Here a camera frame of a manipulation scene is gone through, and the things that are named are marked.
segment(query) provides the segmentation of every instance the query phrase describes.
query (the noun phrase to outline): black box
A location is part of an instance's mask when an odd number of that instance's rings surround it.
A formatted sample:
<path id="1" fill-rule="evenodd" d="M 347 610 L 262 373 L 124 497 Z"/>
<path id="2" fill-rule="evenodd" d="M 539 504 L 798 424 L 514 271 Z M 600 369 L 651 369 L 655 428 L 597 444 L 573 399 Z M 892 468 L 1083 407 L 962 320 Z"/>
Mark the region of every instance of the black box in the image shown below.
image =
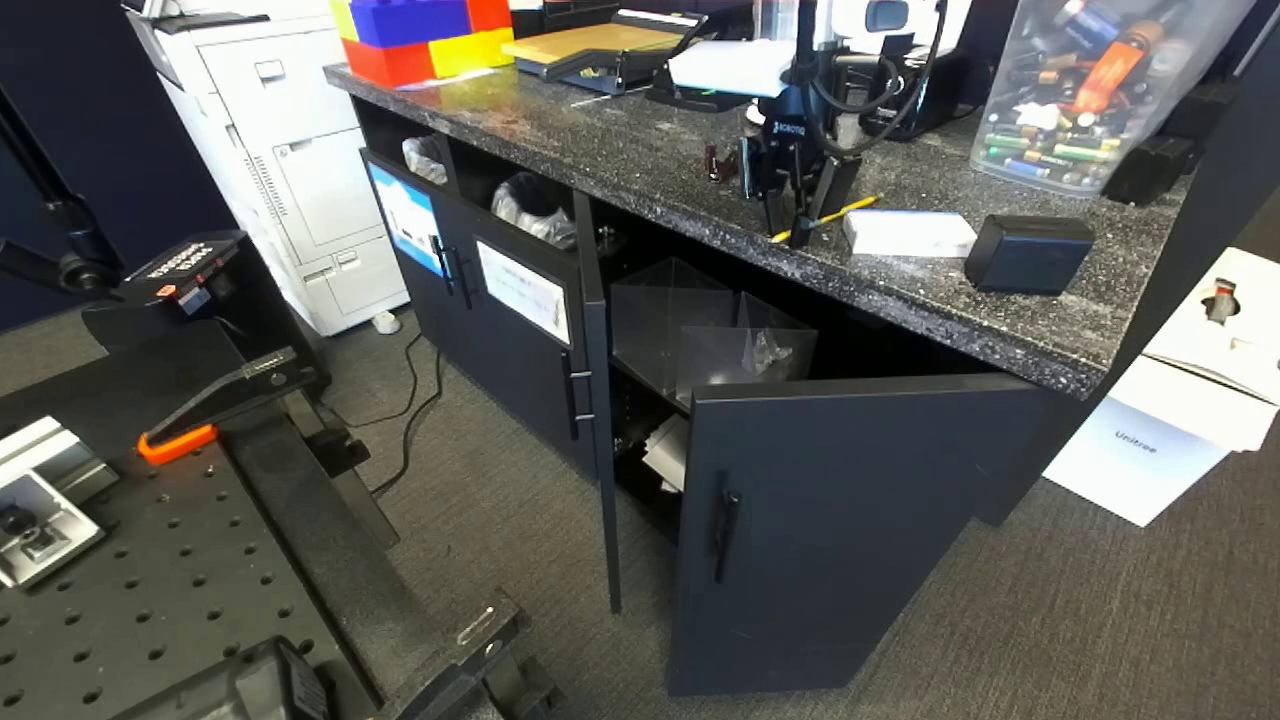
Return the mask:
<path id="1" fill-rule="evenodd" d="M 1094 248 L 1094 229 L 1063 216 L 990 216 L 965 278 L 981 293 L 1056 295 Z"/>

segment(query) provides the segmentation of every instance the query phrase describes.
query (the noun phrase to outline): red box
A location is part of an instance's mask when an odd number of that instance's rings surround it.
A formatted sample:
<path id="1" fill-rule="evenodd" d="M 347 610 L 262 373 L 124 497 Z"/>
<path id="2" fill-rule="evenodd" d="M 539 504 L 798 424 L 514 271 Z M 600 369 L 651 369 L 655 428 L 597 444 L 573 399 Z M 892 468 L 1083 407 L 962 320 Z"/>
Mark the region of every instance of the red box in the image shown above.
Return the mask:
<path id="1" fill-rule="evenodd" d="M 428 45 L 368 48 L 368 45 L 343 40 L 343 53 L 354 73 L 380 87 L 422 84 L 435 75 Z"/>
<path id="2" fill-rule="evenodd" d="M 514 29 L 507 0 L 467 0 L 474 31 Z"/>

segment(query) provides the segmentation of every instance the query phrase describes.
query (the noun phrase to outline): pegboard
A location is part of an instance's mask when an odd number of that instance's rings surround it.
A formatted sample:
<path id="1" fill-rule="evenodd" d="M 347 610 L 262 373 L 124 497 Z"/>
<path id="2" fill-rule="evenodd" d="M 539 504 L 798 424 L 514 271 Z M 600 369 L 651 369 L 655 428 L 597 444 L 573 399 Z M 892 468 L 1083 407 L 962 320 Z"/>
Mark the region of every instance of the pegboard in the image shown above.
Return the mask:
<path id="1" fill-rule="evenodd" d="M 335 635 L 220 450 L 87 504 L 105 541 L 29 591 L 0 591 L 0 715 L 116 715 L 287 635 L 347 677 Z"/>

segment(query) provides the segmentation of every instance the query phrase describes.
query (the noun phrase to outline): white cabinet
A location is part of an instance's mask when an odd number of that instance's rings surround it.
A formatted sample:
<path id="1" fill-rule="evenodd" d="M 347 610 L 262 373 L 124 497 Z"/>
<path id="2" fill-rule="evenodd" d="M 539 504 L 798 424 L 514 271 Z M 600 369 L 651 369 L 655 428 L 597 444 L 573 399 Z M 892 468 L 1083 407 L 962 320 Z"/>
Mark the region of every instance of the white cabinet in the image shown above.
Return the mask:
<path id="1" fill-rule="evenodd" d="M 155 45 L 173 105 L 287 305 L 321 338 L 410 305 L 358 112 L 321 73 L 339 65 L 329 17 L 155 31 Z"/>

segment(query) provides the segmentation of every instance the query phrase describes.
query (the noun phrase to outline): black granite countertop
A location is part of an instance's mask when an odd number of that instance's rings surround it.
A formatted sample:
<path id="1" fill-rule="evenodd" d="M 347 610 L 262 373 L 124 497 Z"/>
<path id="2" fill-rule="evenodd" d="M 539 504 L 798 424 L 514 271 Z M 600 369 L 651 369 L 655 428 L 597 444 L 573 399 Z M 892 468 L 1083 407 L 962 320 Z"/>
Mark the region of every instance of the black granite countertop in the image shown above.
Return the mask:
<path id="1" fill-rule="evenodd" d="M 1069 395 L 1106 383 L 1176 222 L 1176 200 L 1159 210 L 1081 203 L 981 178 L 968 168 L 974 125 L 868 154 L 862 193 L 885 193 L 885 210 L 957 210 L 974 229 L 990 212 L 1083 216 L 1096 229 L 1096 248 L 1063 295 L 990 295 L 965 280 L 962 259 L 847 257 L 836 246 L 771 248 L 759 203 L 706 178 L 706 144 L 727 147 L 739 138 L 739 112 L 684 112 L 644 96 L 605 99 L 507 70 L 413 94 L 372 87 L 347 70 L 329 70 L 329 79 Z"/>

